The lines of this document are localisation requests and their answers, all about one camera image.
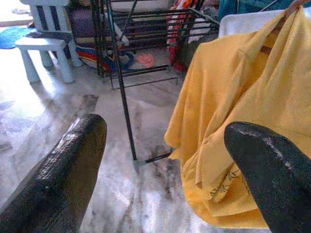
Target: white plastic chair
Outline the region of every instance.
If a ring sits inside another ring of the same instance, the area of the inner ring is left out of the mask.
[[[20,2],[30,5],[31,13],[35,22],[35,27],[38,31],[57,33],[62,32],[71,34],[71,40],[68,43],[68,46],[70,50],[72,64],[75,67],[81,66],[83,63],[80,61],[78,54],[75,51],[76,45],[72,37],[72,31],[68,26],[66,20],[66,12],[64,7],[69,4],[69,0],[20,0]],[[39,15],[39,7],[42,7],[44,15]],[[52,17],[51,7],[56,8],[60,30],[55,29],[57,26],[55,25]],[[48,51],[55,51],[57,54],[58,64],[61,68],[63,81],[65,83],[70,83],[74,81],[68,60],[64,53],[64,48],[67,45],[65,40],[54,38],[52,39],[23,37],[16,42],[16,45],[20,49],[29,82],[38,82],[40,78],[28,54],[28,50],[39,50],[42,64],[45,67],[53,66],[53,62]]]

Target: wooden hanger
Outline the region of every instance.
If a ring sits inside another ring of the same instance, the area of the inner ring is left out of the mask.
[[[274,27],[274,29],[272,30],[271,33],[278,34],[281,31],[281,29],[282,29],[285,21],[288,19],[288,17],[293,12],[295,12],[295,10],[297,10],[300,5],[306,4],[308,2],[310,2],[310,0],[294,0],[291,3],[291,5],[287,9],[285,9],[285,16],[278,22],[278,24]],[[269,48],[267,46],[262,46],[260,49],[260,52],[263,52],[263,53],[266,53],[269,55],[271,52],[271,48]]]

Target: rug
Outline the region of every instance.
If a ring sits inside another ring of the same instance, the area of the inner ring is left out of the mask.
[[[0,49],[13,49],[16,47],[15,42],[30,33],[33,28],[9,27],[0,33]]]

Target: marble floor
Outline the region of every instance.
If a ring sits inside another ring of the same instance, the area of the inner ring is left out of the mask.
[[[165,52],[157,64],[166,62]],[[45,69],[31,52],[41,82],[29,84],[17,49],[0,50],[0,205],[27,172],[46,155],[70,123],[84,113],[97,113],[108,134],[97,184],[81,233],[268,233],[268,230],[218,229],[201,220],[185,201],[178,161],[141,166],[132,163],[119,91],[87,66],[72,68],[76,81],[63,83],[57,65]],[[167,71],[145,79],[172,77]],[[142,80],[127,79],[127,84]],[[139,159],[168,151],[163,135],[181,83],[153,83],[127,88]]]

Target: clothes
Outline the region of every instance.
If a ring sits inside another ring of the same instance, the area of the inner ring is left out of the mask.
[[[184,193],[210,224],[266,228],[224,145],[232,121],[266,126],[311,155],[311,21],[303,8],[278,35],[281,13],[258,32],[201,44],[191,62],[165,141],[177,148]],[[270,55],[260,52],[265,45]]]
[[[155,58],[151,53],[143,53],[137,56],[136,60],[146,68],[151,68],[155,66]]]
[[[181,9],[188,9],[189,7],[195,8],[196,4],[197,4],[198,0],[177,0],[174,3],[174,6],[171,8],[172,10],[181,10]],[[186,16],[185,15],[175,15],[175,16],[171,16],[169,17],[168,23],[182,23],[184,22],[184,19]],[[182,25],[171,25],[168,26],[168,30],[178,30],[182,27]],[[173,67],[176,70],[179,71],[186,71],[186,68],[178,61],[175,61],[175,56],[177,55],[177,51],[178,51],[178,46],[174,45],[174,43],[177,41],[177,38],[169,38],[167,40],[167,43],[170,44],[169,46],[169,53],[170,53],[170,61],[171,64],[174,63]]]

